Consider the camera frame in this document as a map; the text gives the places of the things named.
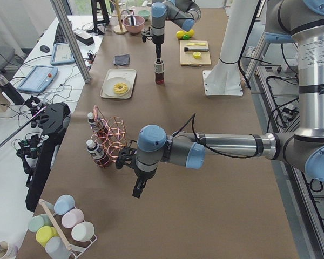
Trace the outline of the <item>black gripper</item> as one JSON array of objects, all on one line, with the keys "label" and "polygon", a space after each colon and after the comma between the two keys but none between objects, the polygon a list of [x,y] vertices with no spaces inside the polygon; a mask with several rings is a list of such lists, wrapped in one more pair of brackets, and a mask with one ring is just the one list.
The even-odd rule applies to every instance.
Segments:
[{"label": "black gripper", "polygon": [[164,34],[153,35],[153,43],[156,46],[156,62],[161,62],[161,45],[164,43]]},{"label": "black gripper", "polygon": [[135,169],[134,172],[137,176],[137,180],[136,180],[136,184],[133,188],[132,196],[135,198],[140,198],[140,196],[143,193],[143,190],[147,184],[147,181],[154,177],[154,175],[156,173],[156,169],[149,171],[149,172],[143,171],[141,169]]}]

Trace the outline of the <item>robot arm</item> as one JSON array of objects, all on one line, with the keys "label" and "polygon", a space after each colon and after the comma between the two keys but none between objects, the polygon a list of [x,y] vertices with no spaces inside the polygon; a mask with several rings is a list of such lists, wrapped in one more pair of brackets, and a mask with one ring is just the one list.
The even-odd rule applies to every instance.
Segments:
[{"label": "robot arm", "polygon": [[161,46],[164,43],[165,21],[172,21],[184,31],[190,31],[201,18],[195,1],[152,1],[150,35],[156,47],[156,63],[161,64]]},{"label": "robot arm", "polygon": [[269,1],[265,35],[298,44],[300,125],[293,133],[228,135],[184,133],[168,136],[157,125],[141,129],[132,159],[140,197],[159,162],[186,168],[203,165],[206,151],[234,157],[279,160],[324,182],[324,1]]}]

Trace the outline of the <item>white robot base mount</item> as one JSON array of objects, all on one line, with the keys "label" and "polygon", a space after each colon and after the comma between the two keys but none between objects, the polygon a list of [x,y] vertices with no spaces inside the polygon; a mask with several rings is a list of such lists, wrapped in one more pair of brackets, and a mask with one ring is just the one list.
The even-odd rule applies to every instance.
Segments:
[{"label": "white robot base mount", "polygon": [[245,40],[254,24],[260,1],[233,1],[226,26],[219,61],[203,78],[207,96],[242,96],[238,65],[245,49]]}]

